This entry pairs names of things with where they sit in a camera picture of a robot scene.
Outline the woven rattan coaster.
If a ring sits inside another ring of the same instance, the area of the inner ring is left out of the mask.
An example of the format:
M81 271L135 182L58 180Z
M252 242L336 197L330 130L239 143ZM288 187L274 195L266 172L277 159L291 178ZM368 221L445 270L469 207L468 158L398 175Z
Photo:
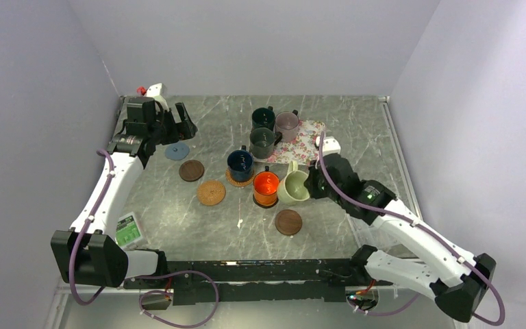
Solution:
M226 189L218 180L208 180L197 189L197 199L205 206L215 206L222 202L226 195Z
M239 182L239 181L236 181L233 179L233 177L231 176L231 171L229 169L226 170L225 172L225 177L227 179L227 181L232 185L232 186L235 186L235 187L246 187L248 185L250 185L253 181L254 181L254 177L255 177L255 173L253 172L251 174L251 177L244 181L244 182Z

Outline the dark wooden coaster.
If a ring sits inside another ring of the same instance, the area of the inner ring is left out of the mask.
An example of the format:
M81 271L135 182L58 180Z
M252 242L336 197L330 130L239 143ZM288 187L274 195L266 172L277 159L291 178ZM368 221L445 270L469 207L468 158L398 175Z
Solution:
M277 231L286 236L297 234L303 227L301 215L291 209L278 212L274 223Z
M185 161L179 168L179 176L185 182L195 182L205 172L205 167L198 160Z

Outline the blue round coaster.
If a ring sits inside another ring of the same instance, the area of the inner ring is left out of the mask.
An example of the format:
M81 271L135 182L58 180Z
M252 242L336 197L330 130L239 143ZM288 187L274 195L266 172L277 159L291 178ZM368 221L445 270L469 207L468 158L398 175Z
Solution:
M165 156L169 160L183 160L190 153L190 148L183 142L173 143L167 146L165 149Z

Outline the orange mug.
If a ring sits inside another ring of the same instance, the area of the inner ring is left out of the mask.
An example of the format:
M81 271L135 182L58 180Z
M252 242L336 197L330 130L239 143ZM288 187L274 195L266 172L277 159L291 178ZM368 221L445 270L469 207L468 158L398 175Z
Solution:
M264 170L257 173L253 181L253 196L261 204L272 204L278 199L279 177L265 166Z

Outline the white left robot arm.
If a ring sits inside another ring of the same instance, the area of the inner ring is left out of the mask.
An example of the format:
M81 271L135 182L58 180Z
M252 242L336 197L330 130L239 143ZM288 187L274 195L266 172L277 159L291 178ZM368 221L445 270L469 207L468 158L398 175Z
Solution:
M116 242L116 228L130 191L156 148L191 139L197 131L182 102L173 108L157 97L131 97L125 102L118 133L97 152L105 164L92 195L70 228L55 231L51 238L63 281L118 287L127 278L142 276L153 288L168 282L164 253L125 251Z

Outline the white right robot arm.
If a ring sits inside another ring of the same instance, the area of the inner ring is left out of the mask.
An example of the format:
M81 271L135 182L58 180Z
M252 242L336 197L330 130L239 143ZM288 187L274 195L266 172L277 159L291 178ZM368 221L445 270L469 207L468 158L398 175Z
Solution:
M389 188L362 180L349 161L338 154L313 160L304 182L313 199L328 198L350 217L383 230L419 258L414 263L372 245L362 245L351 258L354 282L386 281L433 300L450 318L467 323L488 291L496 260L474 255L452 243L416 216Z

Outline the grey green mug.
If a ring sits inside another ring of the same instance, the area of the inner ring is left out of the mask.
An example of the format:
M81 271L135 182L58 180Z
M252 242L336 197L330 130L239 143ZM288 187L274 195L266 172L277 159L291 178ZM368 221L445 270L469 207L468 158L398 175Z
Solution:
M254 158L267 159L273 154L282 137L281 132L274 132L266 127L256 128L250 133L249 151Z

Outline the navy blue mug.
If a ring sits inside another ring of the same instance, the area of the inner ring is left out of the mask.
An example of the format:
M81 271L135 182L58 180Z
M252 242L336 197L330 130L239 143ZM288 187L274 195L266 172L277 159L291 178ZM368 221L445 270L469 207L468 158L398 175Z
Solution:
M231 179L236 182L248 181L253 175L253 163L253 156L245 145L231 152L227 157L227 168Z

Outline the pale green mug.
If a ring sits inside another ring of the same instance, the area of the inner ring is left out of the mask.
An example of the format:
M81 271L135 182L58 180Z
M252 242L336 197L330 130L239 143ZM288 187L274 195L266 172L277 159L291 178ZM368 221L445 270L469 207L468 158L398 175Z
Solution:
M307 172L299 170L297 161L292 160L288 164L285 178L279 183L277 189L279 201L285 204L295 204L309 200L310 192L304 184L308 177Z

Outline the mauve grey mug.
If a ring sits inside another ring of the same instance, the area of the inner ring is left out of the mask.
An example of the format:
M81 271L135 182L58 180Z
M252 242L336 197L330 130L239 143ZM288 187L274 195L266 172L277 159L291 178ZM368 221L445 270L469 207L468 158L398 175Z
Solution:
M275 131L281 132L282 142L290 143L299 133L299 112L297 110L280 112L275 118Z

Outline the orange black round coaster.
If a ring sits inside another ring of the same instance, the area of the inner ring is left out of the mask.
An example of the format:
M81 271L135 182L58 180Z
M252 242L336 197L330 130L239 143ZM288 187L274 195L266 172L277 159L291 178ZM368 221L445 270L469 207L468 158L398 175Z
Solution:
M265 208L265 209L272 208L272 207L276 206L278 204L278 202L279 202L279 200L276 199L272 204L261 204L261 203L259 203L257 201L257 199L254 196L252 197L252 199L253 199L253 202L254 202L254 204L256 206L259 206L260 208Z

